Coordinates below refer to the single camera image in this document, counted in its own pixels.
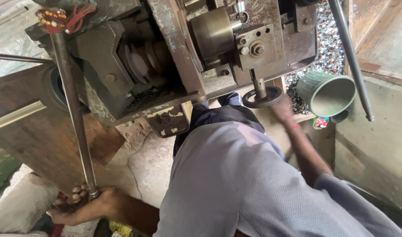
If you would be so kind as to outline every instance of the man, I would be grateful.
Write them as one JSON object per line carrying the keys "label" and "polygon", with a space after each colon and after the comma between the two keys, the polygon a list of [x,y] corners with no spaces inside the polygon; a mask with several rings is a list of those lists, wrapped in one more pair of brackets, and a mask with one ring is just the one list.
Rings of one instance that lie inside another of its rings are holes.
{"label": "man", "polygon": [[[287,130],[302,175],[239,99],[232,93],[219,98],[220,108],[194,106],[190,130],[176,137],[160,209],[107,187],[73,212],[51,209],[53,222],[77,225],[107,217],[158,237],[402,236],[333,176],[293,119],[288,97],[272,110]],[[73,198],[79,202],[85,195]]]}

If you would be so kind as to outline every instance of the cylindrical metal block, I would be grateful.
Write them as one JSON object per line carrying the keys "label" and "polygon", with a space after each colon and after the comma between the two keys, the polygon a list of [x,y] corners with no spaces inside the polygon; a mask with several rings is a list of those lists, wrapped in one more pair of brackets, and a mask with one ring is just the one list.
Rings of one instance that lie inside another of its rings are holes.
{"label": "cylindrical metal block", "polygon": [[221,7],[191,20],[192,29],[203,59],[235,48],[232,25],[226,8]]}

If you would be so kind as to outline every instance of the black handwheel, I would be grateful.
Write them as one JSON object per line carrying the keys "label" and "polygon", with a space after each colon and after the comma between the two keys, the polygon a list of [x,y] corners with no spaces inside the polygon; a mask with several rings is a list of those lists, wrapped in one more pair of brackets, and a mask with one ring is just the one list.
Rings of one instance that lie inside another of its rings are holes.
{"label": "black handwheel", "polygon": [[267,91],[267,96],[261,99],[256,98],[254,102],[249,101],[249,99],[255,95],[255,90],[251,90],[248,93],[246,93],[242,97],[243,105],[252,109],[264,108],[274,105],[283,98],[282,97],[283,91],[280,87],[267,86],[265,90]]}

